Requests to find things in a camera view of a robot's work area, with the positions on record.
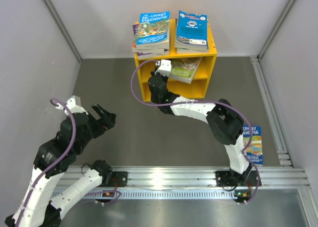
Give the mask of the lime 65-Storey Treehouse book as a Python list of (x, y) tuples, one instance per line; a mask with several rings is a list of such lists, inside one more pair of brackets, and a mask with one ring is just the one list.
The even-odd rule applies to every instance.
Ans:
[(169, 78), (191, 84), (201, 61), (202, 57), (172, 59)]

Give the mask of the light blue 26-Storey Treehouse book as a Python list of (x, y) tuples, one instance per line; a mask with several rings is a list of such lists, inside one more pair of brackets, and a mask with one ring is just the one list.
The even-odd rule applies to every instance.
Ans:
[(135, 34), (137, 49), (169, 49), (170, 12), (141, 13)]

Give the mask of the blue back-cover book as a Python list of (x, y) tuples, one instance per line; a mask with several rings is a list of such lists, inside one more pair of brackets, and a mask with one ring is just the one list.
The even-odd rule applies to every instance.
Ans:
[(179, 11), (176, 23), (175, 47), (194, 51), (208, 50), (208, 17)]

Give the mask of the blue 91-Storey Treehouse book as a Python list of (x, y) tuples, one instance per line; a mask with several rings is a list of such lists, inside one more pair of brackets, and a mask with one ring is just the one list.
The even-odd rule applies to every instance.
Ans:
[[(248, 125), (243, 126), (243, 145), (246, 146), (250, 138)], [(263, 166), (262, 131), (260, 126), (252, 126), (252, 141), (245, 151), (246, 156), (257, 166)]]

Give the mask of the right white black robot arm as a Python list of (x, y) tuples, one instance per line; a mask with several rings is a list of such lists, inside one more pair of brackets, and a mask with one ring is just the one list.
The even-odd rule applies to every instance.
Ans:
[(200, 103), (175, 94), (167, 88), (167, 76), (151, 72), (148, 79), (151, 102), (164, 114), (197, 119), (209, 125), (214, 138), (224, 145), (230, 160), (229, 181), (245, 185), (250, 180), (252, 164), (243, 153), (243, 119), (230, 103), (220, 99), (218, 103)]

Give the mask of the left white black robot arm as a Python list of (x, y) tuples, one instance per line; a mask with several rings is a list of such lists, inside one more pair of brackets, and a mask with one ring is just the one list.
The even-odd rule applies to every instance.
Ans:
[(95, 103), (92, 108), (99, 115), (99, 119), (95, 119), (74, 98), (66, 103), (56, 98), (50, 102), (67, 117), (61, 122), (56, 136), (39, 147), (23, 201), (18, 210), (5, 219), (8, 227), (57, 227), (90, 190), (112, 181), (112, 167), (104, 160), (96, 160), (61, 197), (52, 197), (56, 185), (77, 155), (82, 154), (91, 140), (115, 126), (116, 114)]

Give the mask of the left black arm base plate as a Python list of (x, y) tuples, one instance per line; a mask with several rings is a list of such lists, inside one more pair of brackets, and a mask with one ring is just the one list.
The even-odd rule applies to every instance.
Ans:
[(112, 175), (104, 187), (118, 188), (126, 187), (128, 182), (128, 172), (126, 171), (113, 171)]

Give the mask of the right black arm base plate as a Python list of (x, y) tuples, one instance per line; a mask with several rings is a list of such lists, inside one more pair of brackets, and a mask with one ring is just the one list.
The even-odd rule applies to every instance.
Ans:
[(226, 171), (216, 171), (216, 183), (217, 187), (223, 187), (225, 189), (233, 189), (234, 187), (248, 187), (249, 184), (252, 187), (256, 187), (257, 184), (261, 186), (260, 177), (258, 177), (257, 172), (252, 170), (247, 178), (240, 179), (238, 176), (232, 175), (229, 170)]

